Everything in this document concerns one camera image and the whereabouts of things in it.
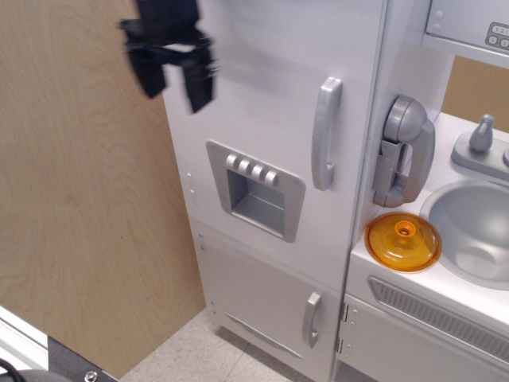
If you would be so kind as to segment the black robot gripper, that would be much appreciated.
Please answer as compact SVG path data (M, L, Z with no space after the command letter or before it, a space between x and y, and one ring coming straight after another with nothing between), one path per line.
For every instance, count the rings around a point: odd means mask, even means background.
M197 28L196 1L136 1L139 16L122 19L125 49L142 90L149 98L166 87L162 64L182 66L192 113L213 100L219 67L212 58L210 37Z

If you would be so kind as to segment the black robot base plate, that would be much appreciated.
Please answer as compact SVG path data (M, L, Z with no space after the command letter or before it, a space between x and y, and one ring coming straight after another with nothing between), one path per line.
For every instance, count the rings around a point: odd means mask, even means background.
M1 339L2 381L115 381L100 367L57 341L41 345L28 337Z

